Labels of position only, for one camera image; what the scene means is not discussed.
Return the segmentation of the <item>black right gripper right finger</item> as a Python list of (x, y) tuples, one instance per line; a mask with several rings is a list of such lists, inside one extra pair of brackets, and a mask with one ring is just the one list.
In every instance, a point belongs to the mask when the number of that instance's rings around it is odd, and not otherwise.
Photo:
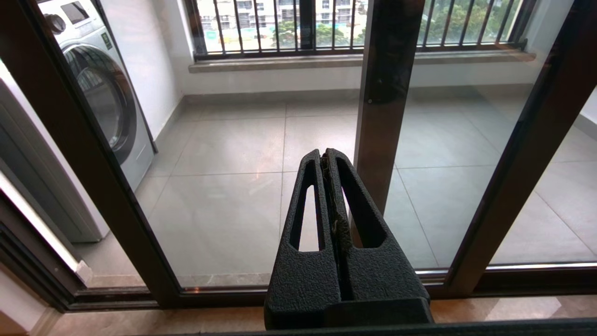
[(356, 169), (341, 151), (324, 154), (330, 231), (340, 287), (348, 300), (422, 300), (430, 296)]

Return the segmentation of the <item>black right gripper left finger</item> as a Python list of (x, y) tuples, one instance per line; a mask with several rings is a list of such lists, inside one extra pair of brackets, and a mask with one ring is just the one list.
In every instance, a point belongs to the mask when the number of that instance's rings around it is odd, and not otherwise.
[[(306, 194), (314, 189), (315, 216), (319, 249), (300, 251), (300, 236)], [(309, 329), (323, 327), (326, 309), (341, 299), (341, 289), (331, 236), (330, 214), (326, 200), (317, 149), (301, 159), (271, 280), (264, 301), (266, 329)]]

